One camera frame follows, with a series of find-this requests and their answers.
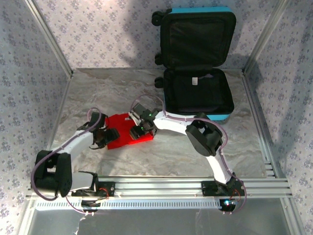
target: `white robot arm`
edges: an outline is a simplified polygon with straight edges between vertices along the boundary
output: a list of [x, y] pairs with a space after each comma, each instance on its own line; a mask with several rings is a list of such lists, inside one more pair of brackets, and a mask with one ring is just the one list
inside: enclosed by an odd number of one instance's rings
[[227, 164], [223, 163], [220, 156], [221, 131], [214, 124], [197, 120], [197, 118], [208, 119], [205, 114], [183, 116], [164, 113], [161, 110], [151, 112], [141, 104], [136, 104], [129, 112], [129, 115], [136, 123], [136, 126], [131, 130], [133, 139], [137, 139], [148, 132], [154, 132], [157, 129], [166, 129], [187, 135], [195, 150], [204, 155], [209, 161], [216, 183], [227, 188], [227, 185], [235, 180], [231, 176], [233, 171], [227, 167]]
[[[61, 150], [54, 153], [37, 168], [34, 183], [40, 192], [47, 195], [53, 194], [55, 197], [65, 197], [69, 192], [77, 190], [83, 190], [86, 194], [95, 194], [99, 191], [97, 174], [92, 172], [72, 173], [71, 168], [72, 161], [83, 150], [94, 144], [98, 146], [95, 149], [103, 148], [119, 138], [116, 129], [104, 127], [106, 115], [101, 114], [100, 121], [95, 125], [99, 115], [99, 113], [93, 112], [90, 121], [79, 127], [75, 134], [61, 145], [63, 146]], [[40, 151], [36, 158], [36, 164], [57, 149], [59, 147], [50, 151]]]

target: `red object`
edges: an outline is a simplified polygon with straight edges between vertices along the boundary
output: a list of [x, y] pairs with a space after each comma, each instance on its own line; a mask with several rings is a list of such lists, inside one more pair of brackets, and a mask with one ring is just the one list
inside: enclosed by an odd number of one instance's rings
[[119, 148], [127, 144], [141, 143], [153, 140], [153, 136], [148, 133], [137, 140], [133, 140], [129, 134], [131, 128], [135, 125], [134, 121], [128, 118], [128, 114], [115, 114], [106, 119], [109, 128], [116, 128], [120, 138], [108, 144], [108, 149]]

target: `marble floor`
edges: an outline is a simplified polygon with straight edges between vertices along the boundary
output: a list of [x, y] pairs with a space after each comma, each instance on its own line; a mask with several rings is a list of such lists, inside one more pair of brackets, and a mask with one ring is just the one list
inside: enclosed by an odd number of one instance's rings
[[[53, 146], [67, 140], [87, 121], [90, 107], [108, 116], [126, 113], [141, 94], [162, 97], [154, 79], [162, 70], [81, 69], [74, 73]], [[238, 176], [265, 177], [266, 170], [257, 129], [239, 72], [225, 72], [235, 110], [224, 128], [229, 140], [224, 148], [230, 167]], [[155, 98], [143, 97], [147, 108], [160, 107]], [[86, 149], [73, 162], [73, 170], [98, 175], [213, 176], [206, 158], [198, 154], [182, 134], [158, 131], [153, 141], [118, 149]]]

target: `suitcase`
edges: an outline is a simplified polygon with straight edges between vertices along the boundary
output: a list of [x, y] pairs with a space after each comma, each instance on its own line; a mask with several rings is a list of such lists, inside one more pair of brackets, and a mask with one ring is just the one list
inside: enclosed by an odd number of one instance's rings
[[157, 65], [167, 69], [155, 79], [164, 89], [166, 111], [181, 115], [204, 112], [226, 121], [234, 103], [222, 65], [229, 51], [236, 17], [228, 7], [173, 8], [155, 12], [152, 24], [161, 26]]

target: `wall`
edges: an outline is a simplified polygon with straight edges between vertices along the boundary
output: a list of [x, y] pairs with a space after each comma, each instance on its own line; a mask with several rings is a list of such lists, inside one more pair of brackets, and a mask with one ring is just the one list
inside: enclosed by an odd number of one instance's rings
[[248, 74], [308, 234], [313, 234], [313, 2], [293, 0]]
[[0, 9], [0, 234], [12, 234], [67, 78], [24, 1]]
[[229, 6], [237, 25], [223, 68], [243, 68], [276, 0], [37, 0], [72, 68], [157, 68], [154, 11]]

